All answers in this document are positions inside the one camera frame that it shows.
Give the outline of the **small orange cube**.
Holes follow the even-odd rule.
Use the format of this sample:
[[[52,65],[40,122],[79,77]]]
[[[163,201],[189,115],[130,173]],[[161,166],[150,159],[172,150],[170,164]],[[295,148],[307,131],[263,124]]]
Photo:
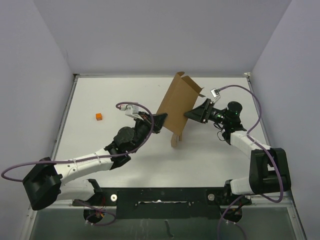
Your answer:
[[[96,113],[95,114],[95,118],[96,118],[97,121],[101,121],[103,119],[103,116],[102,116],[101,113]]]

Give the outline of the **brown cardboard box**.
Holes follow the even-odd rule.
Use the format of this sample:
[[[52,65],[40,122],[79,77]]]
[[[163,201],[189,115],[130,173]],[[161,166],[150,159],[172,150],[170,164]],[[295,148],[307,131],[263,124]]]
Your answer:
[[[156,112],[157,114],[167,114],[163,126],[172,132],[171,147],[177,147],[178,142],[182,141],[183,130],[188,121],[184,114],[193,109],[199,97],[203,97],[202,89],[183,71],[175,74]]]

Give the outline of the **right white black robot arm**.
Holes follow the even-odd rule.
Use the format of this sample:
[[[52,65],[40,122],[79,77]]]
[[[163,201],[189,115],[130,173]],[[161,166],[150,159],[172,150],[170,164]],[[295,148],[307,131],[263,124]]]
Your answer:
[[[223,140],[250,160],[248,177],[230,180],[230,187],[223,190],[222,198],[226,203],[234,204],[241,195],[267,197],[270,193],[279,193],[277,199],[271,199],[271,202],[279,203],[284,192],[291,188],[286,152],[282,148],[262,144],[250,136],[241,123],[242,109],[236,101],[229,102],[224,109],[217,109],[210,99],[206,99],[201,105],[185,112],[184,116],[202,124],[213,122],[221,130]]]

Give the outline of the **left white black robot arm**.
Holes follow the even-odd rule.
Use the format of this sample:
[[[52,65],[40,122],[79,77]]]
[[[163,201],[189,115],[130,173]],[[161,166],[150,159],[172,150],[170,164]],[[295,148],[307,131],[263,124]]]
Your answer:
[[[59,200],[85,200],[95,206],[102,199],[98,183],[85,180],[79,188],[67,189],[67,183],[99,171],[119,168],[131,160],[130,155],[147,141],[151,134],[160,133],[167,113],[148,114],[140,111],[133,127],[122,127],[113,141],[104,148],[72,160],[52,161],[49,157],[36,163],[22,180],[26,194],[35,211]]]

